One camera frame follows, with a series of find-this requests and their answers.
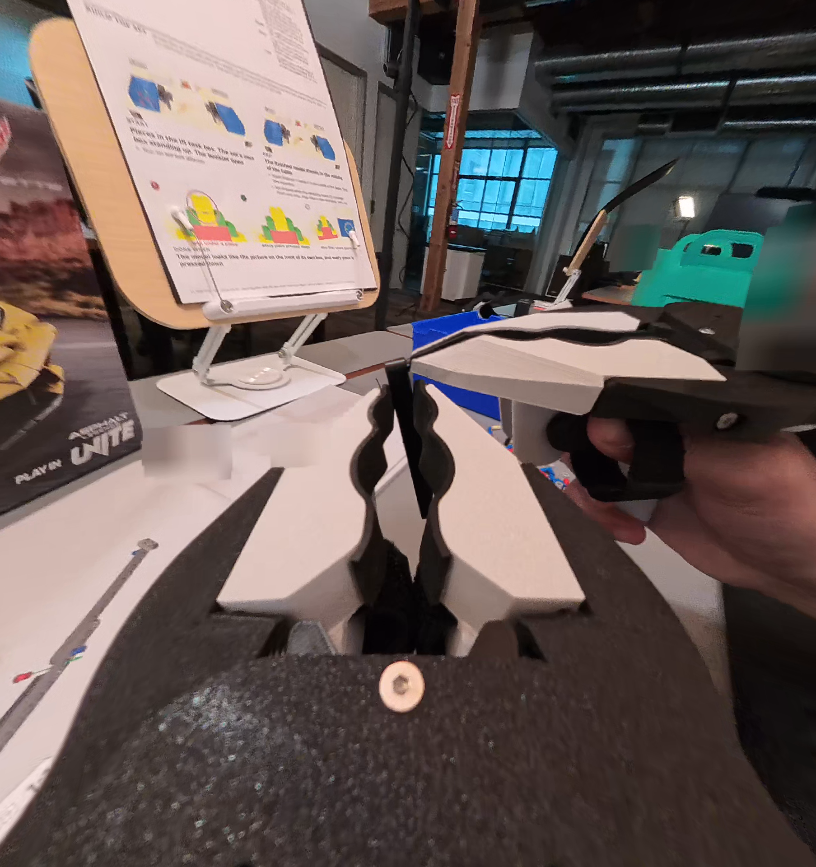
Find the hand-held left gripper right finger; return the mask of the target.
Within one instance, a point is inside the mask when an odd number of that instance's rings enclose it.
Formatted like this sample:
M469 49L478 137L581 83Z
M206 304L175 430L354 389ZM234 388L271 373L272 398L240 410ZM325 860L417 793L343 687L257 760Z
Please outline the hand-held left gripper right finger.
M433 655L467 656L492 622L575 610L586 595L519 461L438 387L415 385L430 502L416 579Z

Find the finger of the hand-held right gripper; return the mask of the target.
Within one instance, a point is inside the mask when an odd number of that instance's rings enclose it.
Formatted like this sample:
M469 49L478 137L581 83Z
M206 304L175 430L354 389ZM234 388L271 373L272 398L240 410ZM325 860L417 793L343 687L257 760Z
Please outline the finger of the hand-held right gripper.
M414 358L423 357L467 339L491 335L508 340L525 341L551 336L554 332L598 332L630 335L654 323L660 317L659 308L615 308L599 305L593 308L548 310L523 317L484 320L465 326L413 350Z
M529 340L503 332L460 332L413 353L411 371L442 384L495 396L509 403L504 413L514 455L546 466L567 447L553 447L546 425L555 414L582 416L617 376L661 382L724 382L705 359L653 337L599 332L600 344L531 334Z

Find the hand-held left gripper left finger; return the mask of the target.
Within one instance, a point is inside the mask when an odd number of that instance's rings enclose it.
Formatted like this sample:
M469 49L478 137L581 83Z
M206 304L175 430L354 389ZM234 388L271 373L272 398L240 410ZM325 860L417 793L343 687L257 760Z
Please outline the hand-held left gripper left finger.
M326 427L316 463L283 471L219 593L221 608L318 623L337 653L362 651L387 566L375 491L391 432L390 390L374 388Z

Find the pile of colourful lego pins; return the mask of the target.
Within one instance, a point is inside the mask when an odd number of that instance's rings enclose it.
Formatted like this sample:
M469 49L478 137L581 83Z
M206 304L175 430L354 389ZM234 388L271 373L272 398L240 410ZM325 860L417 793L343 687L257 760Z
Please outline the pile of colourful lego pins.
M502 447L513 453L513 444L500 424L490 424L487 427L490 436ZM545 477L561 491L565 491L574 478L570 468L563 461L536 466Z

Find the black lego beam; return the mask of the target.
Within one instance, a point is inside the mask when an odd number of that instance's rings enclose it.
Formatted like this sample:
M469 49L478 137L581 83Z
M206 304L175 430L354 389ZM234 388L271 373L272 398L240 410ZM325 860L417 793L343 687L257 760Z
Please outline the black lego beam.
M423 441L415 428L414 395L410 364L407 359L395 360L384 366L396 422L413 483L421 518L426 518L431 502L431 491L420 467Z

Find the lego set box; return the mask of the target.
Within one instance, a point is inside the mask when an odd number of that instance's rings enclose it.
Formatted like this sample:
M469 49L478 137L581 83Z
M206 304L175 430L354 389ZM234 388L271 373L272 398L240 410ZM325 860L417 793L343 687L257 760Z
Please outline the lego set box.
M0 516L141 444L50 125L0 100Z

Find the person's right hand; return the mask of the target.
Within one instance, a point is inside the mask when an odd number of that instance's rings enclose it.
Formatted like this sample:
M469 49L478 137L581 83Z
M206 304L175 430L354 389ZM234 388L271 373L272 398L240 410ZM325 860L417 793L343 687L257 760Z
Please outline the person's right hand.
M758 442L682 433L684 487L644 522L593 499L575 476L566 493L621 544L651 532L718 582L758 591L816 620L816 459L792 433Z

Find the black curved bar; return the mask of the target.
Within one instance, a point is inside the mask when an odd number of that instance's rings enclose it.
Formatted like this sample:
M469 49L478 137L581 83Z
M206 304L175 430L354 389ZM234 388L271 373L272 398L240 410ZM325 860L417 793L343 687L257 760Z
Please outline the black curved bar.
M569 298L573 289L577 286L581 277L582 266L584 265L592 247L597 242L600 233L604 230L609 222L610 215L617 210L620 205L638 195L644 189L654 185L659 180L667 177L674 169L679 157L663 164L660 168L647 173L644 177L632 182L629 186L619 191L611 200L606 202L598 211L592 222L590 222L587 230L583 232L577 244L574 254L566 266L560 270L560 276L563 282L558 287L557 291L552 296L552 305L554 309L565 308L569 304Z

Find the white cabinet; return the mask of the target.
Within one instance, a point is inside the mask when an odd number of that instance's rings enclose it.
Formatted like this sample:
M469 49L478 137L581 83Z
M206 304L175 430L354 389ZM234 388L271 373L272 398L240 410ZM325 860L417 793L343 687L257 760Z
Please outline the white cabinet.
M485 253L482 249L448 248L442 282L445 301L457 302L478 296Z

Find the blue plastic bin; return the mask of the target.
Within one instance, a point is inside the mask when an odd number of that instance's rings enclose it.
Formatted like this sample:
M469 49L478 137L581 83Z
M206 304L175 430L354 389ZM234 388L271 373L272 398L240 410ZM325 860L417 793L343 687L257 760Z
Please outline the blue plastic bin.
M429 344L454 335L456 332L468 327L484 323L500 322L507 320L493 313L484 318L477 310L468 310L445 317L416 322L413 324L413 350L419 350ZM473 392L464 388L453 387L430 379L428 376L420 376L420 380L427 384L433 384L448 396L457 406L473 413L485 416L493 420L500 420L499 399Z

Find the large black screen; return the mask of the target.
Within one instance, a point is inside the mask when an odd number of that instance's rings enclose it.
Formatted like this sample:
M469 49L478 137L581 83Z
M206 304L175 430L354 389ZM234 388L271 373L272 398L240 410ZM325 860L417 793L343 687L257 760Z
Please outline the large black screen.
M703 232L724 230L765 235L768 229L783 222L792 205L793 202L789 200L724 193L718 197L707 216Z

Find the black light stand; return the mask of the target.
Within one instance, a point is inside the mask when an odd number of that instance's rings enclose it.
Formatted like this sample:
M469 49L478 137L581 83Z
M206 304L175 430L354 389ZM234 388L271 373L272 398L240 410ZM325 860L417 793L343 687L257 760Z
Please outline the black light stand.
M380 290L375 302L374 324L377 331L386 331L392 279L393 250L396 234L399 188L401 183L403 146L408 124L415 36L421 18L419 1L407 3L402 31L402 48L398 55L395 80L395 114L392 134L392 155L389 169L387 200L384 208L382 249L378 256Z

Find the open instruction booklet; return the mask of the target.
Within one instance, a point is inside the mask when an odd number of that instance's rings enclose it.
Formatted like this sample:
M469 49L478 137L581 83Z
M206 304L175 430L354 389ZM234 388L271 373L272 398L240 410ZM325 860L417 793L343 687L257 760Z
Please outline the open instruction booklet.
M0 865L45 853L141 721L314 622L227 611L219 593L286 469L361 397L327 387L239 428L187 426L0 528Z

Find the bundle of grey ceiling pipes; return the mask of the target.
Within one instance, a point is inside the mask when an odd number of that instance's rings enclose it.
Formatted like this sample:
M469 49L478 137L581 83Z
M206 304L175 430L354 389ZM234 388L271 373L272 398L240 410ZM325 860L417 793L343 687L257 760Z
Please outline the bundle of grey ceiling pipes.
M533 69L554 114L632 114L637 135L816 134L816 30L560 54Z

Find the document stand with wooden board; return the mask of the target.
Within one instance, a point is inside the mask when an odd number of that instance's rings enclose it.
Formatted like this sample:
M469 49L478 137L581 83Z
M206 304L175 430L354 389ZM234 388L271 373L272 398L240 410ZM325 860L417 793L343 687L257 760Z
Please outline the document stand with wooden board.
M368 308L378 298L380 276L364 206L358 217L363 243L356 234L350 238L354 251L368 256L373 288L224 298L213 286L203 303L180 303L76 24L61 17L40 23L29 54L37 94L116 288L148 321L172 330L207 329L190 371L133 382L133 396L142 397L147 387L159 401L182 404L199 418L233 422L345 383L347 374L297 352L330 313ZM209 374L230 327L300 315L302 323L279 352L221 364L215 377Z

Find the wooden support post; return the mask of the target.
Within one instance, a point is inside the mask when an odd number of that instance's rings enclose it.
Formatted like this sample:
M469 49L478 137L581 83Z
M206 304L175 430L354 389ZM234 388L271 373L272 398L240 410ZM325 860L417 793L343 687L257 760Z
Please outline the wooden support post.
M422 313L434 312L442 299L449 225L457 196L479 39L480 2L460 1L457 4L455 51L449 80L434 219L418 308Z

